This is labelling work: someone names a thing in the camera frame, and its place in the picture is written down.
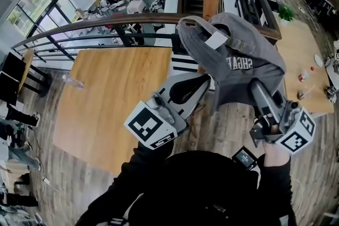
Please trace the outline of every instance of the small display screen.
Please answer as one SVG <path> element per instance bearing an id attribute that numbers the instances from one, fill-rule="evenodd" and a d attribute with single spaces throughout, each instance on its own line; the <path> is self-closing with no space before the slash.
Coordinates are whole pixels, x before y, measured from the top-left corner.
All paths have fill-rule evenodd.
<path id="1" fill-rule="evenodd" d="M 246 168 L 248 168 L 254 160 L 244 151 L 241 150 L 237 155 L 236 158 L 245 165 Z"/>

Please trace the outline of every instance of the black and white marker cube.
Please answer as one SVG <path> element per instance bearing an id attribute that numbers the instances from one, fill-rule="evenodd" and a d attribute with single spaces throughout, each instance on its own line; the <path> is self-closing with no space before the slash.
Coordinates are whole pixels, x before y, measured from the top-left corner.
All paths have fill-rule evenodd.
<path id="1" fill-rule="evenodd" d="M 126 119 L 124 126 L 146 147 L 154 150 L 175 139 L 176 129 L 158 112 L 140 101 Z"/>
<path id="2" fill-rule="evenodd" d="M 276 144 L 280 145 L 291 155 L 294 155 L 313 141 L 315 130 L 316 123 L 303 107 L 301 111 L 296 114 L 294 124 Z"/>

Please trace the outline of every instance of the wooden floor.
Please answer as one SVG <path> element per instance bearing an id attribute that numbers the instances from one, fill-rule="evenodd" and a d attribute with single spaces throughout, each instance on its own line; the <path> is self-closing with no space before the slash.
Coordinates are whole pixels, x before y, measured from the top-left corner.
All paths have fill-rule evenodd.
<path id="1" fill-rule="evenodd" d="M 312 19 L 303 0 L 282 1 L 293 6 L 295 11 L 298 11 L 299 5 L 306 11 L 305 15 L 302 12 L 298 13 L 297 18 L 310 25 L 320 50 L 325 55 L 331 47 L 332 38 L 316 23 L 315 19 Z M 56 108 L 63 88 L 61 80 L 63 73 L 52 71 L 52 74 L 52 88 L 47 97 L 39 98 L 27 90 L 22 95 L 27 113 L 39 111 L 42 114 L 37 129 L 41 152 L 34 139 L 34 133 L 28 134 L 33 146 L 33 155 L 39 155 L 43 164 L 41 172 L 34 171 L 31 174 L 33 193 L 40 202 L 40 207 L 31 211 L 38 211 L 48 226 L 73 225 L 88 204 L 107 189 L 114 176 L 92 168 L 52 145 Z M 212 94 L 208 94 L 201 110 L 191 123 L 191 130 L 176 139 L 174 153 L 208 150 L 229 157 L 245 145 L 257 156 L 262 154 L 263 150 L 254 147 L 248 133 L 253 123 L 253 109 L 242 104 L 228 104 L 210 117 L 211 101 Z M 314 144 L 292 158 L 291 174 L 295 179 L 300 180 L 304 188 L 303 191 L 298 182 L 293 181 L 293 208 L 297 211 L 300 206 L 297 213 L 300 226 L 312 225 L 312 223 L 317 225 L 319 215 L 329 211 L 337 203 L 334 197 L 337 194 L 339 180 L 339 164 L 336 163 L 335 155 L 336 146 L 339 144 L 338 110 L 337 103 L 334 114 L 317 119 Z M 43 183 L 43 175 L 51 181 L 55 189 L 60 191 L 60 194 Z"/>

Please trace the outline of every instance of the wooden table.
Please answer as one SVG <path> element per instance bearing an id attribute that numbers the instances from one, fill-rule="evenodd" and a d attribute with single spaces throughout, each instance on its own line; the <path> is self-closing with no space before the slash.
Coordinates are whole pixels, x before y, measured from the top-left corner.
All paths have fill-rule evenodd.
<path id="1" fill-rule="evenodd" d="M 40 95 L 40 97 L 44 97 L 48 93 L 48 90 L 51 86 L 52 77 L 51 77 L 50 74 L 46 74 L 46 73 L 40 71 L 38 68 L 36 68 L 35 66 L 32 65 L 33 56 L 34 56 L 34 50 L 32 48 L 28 49 L 27 52 L 25 53 L 25 55 L 23 56 L 23 62 L 26 65 L 25 65 L 25 70 L 23 72 L 20 84 L 19 84 L 19 91 L 22 89 L 22 87 L 26 87 L 26 88 L 30 89 L 31 91 L 38 93 Z M 33 76 L 32 74 L 30 74 L 29 73 L 30 69 L 41 74 L 44 77 L 44 80 L 42 81 L 42 80 L 36 78 L 35 76 Z M 32 87 L 31 85 L 26 84 L 25 81 L 26 81 L 27 78 L 29 78 L 29 79 L 37 82 L 38 84 L 40 84 L 41 88 L 37 89 L 37 88 Z"/>
<path id="2" fill-rule="evenodd" d="M 278 13 L 274 13 L 274 16 L 279 23 Z M 334 106 L 328 101 L 324 92 L 324 89 L 329 86 L 325 65 L 319 67 L 314 60 L 314 55 L 321 57 L 321 53 L 309 26 L 299 20 L 293 20 L 287 26 L 279 25 L 279 27 L 282 40 L 278 41 L 276 46 L 287 67 L 284 77 L 287 99 L 298 101 L 299 90 L 314 86 L 300 104 L 314 116 L 333 113 Z M 310 71 L 311 66 L 315 70 L 309 73 L 310 77 L 306 81 L 300 82 L 298 75 L 304 69 Z"/>
<path id="3" fill-rule="evenodd" d="M 167 78 L 171 48 L 82 50 L 70 76 L 84 83 L 65 85 L 53 143 L 92 166 L 118 174 L 138 140 L 123 126 L 140 100 Z"/>

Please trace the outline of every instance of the potted plant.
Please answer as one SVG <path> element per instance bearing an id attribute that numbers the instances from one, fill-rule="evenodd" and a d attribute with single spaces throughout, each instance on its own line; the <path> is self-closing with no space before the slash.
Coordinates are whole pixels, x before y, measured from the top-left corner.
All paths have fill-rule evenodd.
<path id="1" fill-rule="evenodd" d="M 294 17 L 295 13 L 290 7 L 284 5 L 279 6 L 279 18 L 282 26 L 288 25 L 289 22 L 293 21 Z"/>

